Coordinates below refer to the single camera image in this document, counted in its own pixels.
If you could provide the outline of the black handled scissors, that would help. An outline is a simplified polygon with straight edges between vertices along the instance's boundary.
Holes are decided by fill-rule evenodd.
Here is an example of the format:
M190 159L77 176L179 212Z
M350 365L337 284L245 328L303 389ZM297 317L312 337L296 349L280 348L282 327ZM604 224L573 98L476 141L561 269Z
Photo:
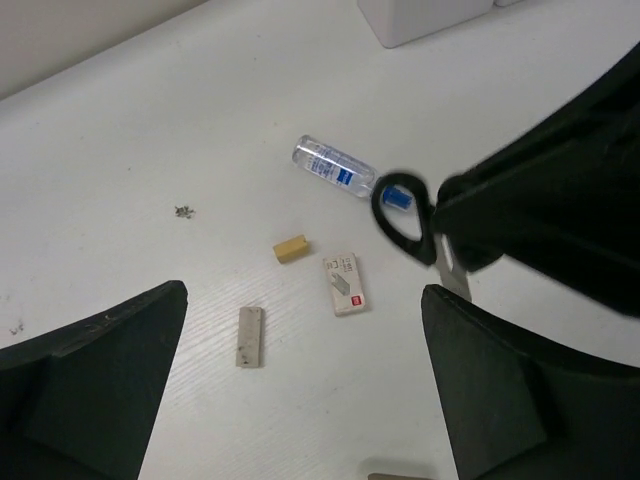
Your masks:
M412 239L396 229L383 211L384 192L389 188L407 191L414 206L420 228L420 237ZM431 204L427 185L418 176L408 171L392 171L379 178L370 198L371 211L379 230L405 254L424 266L434 266L439 273L442 286L467 301L472 300L467 273L451 254L447 263L445 242L430 226L435 207Z

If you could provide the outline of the yellow eraser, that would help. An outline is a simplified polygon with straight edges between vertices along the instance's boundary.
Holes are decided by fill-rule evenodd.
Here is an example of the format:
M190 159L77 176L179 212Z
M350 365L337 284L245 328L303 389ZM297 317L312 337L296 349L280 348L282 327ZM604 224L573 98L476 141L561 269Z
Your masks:
M304 235L298 235L273 246L273 252L280 264L290 263L306 256L311 245Z

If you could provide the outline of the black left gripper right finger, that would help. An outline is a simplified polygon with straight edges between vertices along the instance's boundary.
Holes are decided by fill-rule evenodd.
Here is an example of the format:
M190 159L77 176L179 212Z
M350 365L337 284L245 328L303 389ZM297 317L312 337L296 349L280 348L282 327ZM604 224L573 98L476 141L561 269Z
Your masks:
M636 479L639 370L496 317L439 285L422 323L461 479Z

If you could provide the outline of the white eraser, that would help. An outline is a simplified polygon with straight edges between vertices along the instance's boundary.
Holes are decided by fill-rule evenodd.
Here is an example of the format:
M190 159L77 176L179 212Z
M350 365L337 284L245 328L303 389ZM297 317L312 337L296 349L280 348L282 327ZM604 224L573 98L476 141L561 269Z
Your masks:
M264 333L263 309L245 306L239 310L236 366L260 368Z

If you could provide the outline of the white staples box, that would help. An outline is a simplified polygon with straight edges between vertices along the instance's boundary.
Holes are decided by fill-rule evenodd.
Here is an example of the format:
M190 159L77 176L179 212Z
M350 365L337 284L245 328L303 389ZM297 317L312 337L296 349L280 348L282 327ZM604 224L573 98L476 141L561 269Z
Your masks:
M336 317L357 314L367 309L357 257L353 252L326 257L323 267L329 283Z

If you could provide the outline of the clear blue glue bottle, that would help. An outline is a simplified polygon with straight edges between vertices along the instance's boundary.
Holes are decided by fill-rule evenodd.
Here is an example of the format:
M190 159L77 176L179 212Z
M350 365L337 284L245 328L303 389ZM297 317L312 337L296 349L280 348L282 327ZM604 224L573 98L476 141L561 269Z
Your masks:
M292 161L299 168L361 199L370 199L381 174L369 164L309 135L296 143Z

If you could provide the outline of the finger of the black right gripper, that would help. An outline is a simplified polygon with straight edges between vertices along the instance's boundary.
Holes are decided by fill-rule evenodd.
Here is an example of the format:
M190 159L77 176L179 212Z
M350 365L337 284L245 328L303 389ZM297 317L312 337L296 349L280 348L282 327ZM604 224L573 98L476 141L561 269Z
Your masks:
M438 192L434 231L639 313L639 52Z

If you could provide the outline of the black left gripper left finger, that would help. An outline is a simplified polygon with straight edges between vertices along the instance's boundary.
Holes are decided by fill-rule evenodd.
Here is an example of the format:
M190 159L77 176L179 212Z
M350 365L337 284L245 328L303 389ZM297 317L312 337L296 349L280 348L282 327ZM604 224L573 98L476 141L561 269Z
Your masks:
M2 478L138 478L187 306L172 280L3 348Z

